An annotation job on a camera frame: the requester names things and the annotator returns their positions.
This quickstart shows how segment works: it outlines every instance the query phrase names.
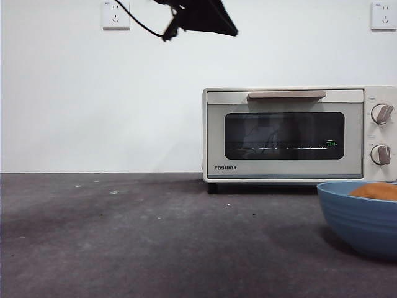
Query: wall socket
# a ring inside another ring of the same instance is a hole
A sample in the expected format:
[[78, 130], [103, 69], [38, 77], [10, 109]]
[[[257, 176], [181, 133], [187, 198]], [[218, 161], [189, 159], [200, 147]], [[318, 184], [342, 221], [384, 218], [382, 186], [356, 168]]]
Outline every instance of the wall socket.
[[397, 29], [397, 2], [372, 3], [372, 30]]
[[[121, 1], [130, 10], [130, 3]], [[130, 29], [130, 16], [124, 11], [119, 3], [107, 0], [102, 4], [102, 28], [103, 29]]]

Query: blue bowl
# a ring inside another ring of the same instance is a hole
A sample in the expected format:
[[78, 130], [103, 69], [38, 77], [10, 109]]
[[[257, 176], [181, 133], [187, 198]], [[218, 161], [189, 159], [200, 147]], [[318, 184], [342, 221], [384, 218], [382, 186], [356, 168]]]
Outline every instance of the blue bowl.
[[317, 185], [327, 223], [359, 253], [397, 260], [397, 202], [350, 196], [365, 182]]

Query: green digital display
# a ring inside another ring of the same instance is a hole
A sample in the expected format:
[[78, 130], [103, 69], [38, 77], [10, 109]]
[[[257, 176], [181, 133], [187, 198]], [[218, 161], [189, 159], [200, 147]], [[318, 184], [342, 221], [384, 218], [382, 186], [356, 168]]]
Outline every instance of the green digital display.
[[327, 142], [325, 143], [325, 145], [327, 147], [335, 147], [337, 145], [336, 141], [334, 140], [327, 140]]

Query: oven dial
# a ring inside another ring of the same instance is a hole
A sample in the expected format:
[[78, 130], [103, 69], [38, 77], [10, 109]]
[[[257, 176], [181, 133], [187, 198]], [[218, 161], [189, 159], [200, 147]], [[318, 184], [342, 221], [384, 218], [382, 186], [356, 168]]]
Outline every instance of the oven dial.
[[372, 109], [372, 120], [377, 124], [385, 124], [388, 122], [393, 109], [394, 107], [388, 104], [378, 104]]
[[377, 165], [390, 164], [390, 147], [386, 145], [377, 145], [372, 148], [371, 159]]

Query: oven foot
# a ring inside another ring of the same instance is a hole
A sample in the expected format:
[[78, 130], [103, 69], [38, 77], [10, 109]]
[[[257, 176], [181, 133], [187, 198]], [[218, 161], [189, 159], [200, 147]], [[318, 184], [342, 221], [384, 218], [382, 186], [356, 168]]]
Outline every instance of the oven foot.
[[209, 194], [218, 194], [218, 185], [217, 185], [217, 183], [209, 183], [208, 184], [208, 193]]

